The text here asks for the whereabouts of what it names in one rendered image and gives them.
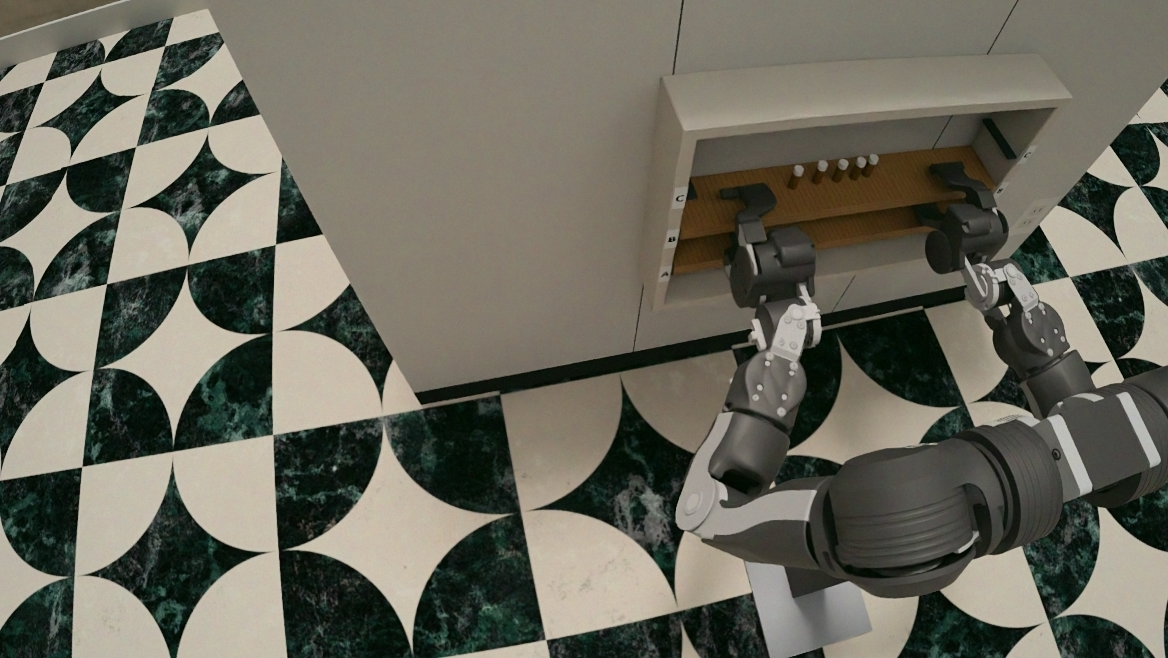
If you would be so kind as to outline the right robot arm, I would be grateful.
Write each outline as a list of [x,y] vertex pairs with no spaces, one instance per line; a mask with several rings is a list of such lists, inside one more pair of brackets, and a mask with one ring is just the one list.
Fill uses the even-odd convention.
[[[1061,316],[1040,302],[1040,295],[1016,261],[997,259],[972,269],[983,273],[989,284],[988,297],[974,302],[967,285],[965,299],[993,330],[997,356],[1018,378],[1026,378],[1020,387],[1035,420],[1115,395],[1129,421],[1150,467],[1080,498],[1096,507],[1115,508],[1168,483],[1168,365],[1124,379],[1121,383],[1096,388],[1079,352],[1065,353],[1071,346]],[[1010,304],[1011,314],[1004,317],[999,307]]]

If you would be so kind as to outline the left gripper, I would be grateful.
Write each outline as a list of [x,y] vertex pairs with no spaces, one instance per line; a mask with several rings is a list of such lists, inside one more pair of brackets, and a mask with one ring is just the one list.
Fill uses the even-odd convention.
[[719,194],[722,200],[742,198],[746,207],[734,219],[735,231],[729,233],[732,247],[723,256],[736,305],[757,309],[770,302],[814,297],[816,251],[812,240],[797,226],[765,234],[760,217],[777,205],[769,186],[751,183],[721,189]]

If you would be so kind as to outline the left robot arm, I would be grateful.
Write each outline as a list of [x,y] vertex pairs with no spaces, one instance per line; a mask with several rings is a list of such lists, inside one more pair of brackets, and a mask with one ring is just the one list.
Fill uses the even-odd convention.
[[735,372],[723,414],[691,457],[680,529],[749,563],[823,570],[899,600],[951,586],[973,559],[1047,536],[1063,503],[1092,491],[1062,416],[1023,414],[770,489],[807,389],[799,360],[820,342],[819,311],[808,296],[756,309],[748,340],[759,353]]

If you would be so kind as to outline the beige wall rack case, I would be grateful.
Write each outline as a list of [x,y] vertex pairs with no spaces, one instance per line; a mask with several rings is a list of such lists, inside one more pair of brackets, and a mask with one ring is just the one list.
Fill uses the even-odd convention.
[[[669,280],[658,283],[661,266],[673,263],[676,247],[663,247],[667,231],[680,229],[684,208],[670,208],[675,188],[689,183],[697,140],[992,112],[989,118],[1017,155],[1007,160],[985,125],[971,144],[996,183],[994,194],[1011,180],[1022,165],[1018,159],[1040,143],[1071,99],[1038,53],[870,58],[661,76],[638,259],[651,312],[734,298],[724,266],[670,273]],[[819,250],[814,283],[929,262],[929,234]]]

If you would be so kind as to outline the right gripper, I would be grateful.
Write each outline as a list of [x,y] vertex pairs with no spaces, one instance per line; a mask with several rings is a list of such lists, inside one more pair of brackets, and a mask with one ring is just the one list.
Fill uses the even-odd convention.
[[1009,237],[1007,219],[996,209],[992,191],[982,181],[967,176],[961,161],[932,164],[929,169],[932,175],[940,176],[946,188],[964,192],[967,203],[948,205],[946,215],[939,212],[936,202],[913,205],[919,223],[937,229],[926,238],[929,266],[940,275],[960,271],[973,300],[985,302],[989,284],[983,273],[974,272],[972,266],[990,262],[1006,244]]

